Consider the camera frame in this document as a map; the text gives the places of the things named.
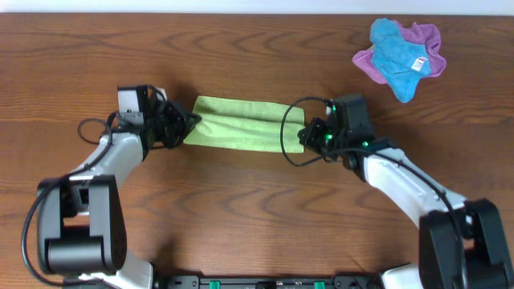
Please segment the green cloth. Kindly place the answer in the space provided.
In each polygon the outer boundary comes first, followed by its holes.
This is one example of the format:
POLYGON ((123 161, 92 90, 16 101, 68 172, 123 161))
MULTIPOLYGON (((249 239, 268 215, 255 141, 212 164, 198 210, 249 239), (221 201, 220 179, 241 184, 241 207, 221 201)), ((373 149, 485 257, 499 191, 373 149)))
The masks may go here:
POLYGON ((301 108, 262 101, 199 96, 193 113, 202 117, 184 139, 200 145, 266 153, 302 153, 298 131, 304 128, 301 108))

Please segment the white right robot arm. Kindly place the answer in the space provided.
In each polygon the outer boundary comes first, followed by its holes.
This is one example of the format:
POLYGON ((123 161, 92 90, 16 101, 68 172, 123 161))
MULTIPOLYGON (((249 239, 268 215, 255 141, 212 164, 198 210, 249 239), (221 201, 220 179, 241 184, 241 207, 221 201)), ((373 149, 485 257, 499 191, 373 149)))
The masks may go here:
POLYGON ((511 288, 513 265, 500 212, 470 201, 412 163, 393 141, 378 138, 364 100, 325 101, 326 119, 298 133, 327 162, 347 161, 363 182, 383 192, 417 226, 418 263, 381 274, 385 288, 511 288))

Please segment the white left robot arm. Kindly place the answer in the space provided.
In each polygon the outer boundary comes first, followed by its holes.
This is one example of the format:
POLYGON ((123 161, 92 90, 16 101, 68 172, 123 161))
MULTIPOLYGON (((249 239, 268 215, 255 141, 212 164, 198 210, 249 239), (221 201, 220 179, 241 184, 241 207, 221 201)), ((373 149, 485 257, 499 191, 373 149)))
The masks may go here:
POLYGON ((151 288, 153 267, 128 252, 119 188, 153 149, 179 146, 201 117, 153 86, 121 88, 118 110, 99 120, 96 150, 62 177, 41 181, 22 229, 28 256, 31 219, 43 281, 62 275, 63 287, 151 288))

